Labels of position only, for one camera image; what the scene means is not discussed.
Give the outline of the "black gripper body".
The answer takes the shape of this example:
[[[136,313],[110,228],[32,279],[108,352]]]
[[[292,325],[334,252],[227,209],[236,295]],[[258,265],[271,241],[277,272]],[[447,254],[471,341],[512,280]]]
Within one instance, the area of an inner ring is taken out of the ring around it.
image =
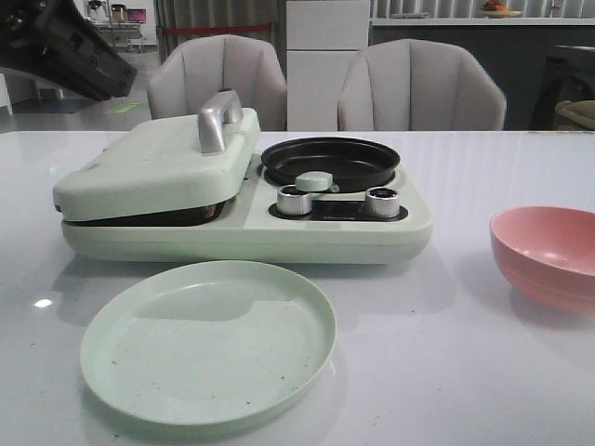
[[[73,1],[1,3],[1,73],[46,80],[97,101],[126,97],[137,70]]]

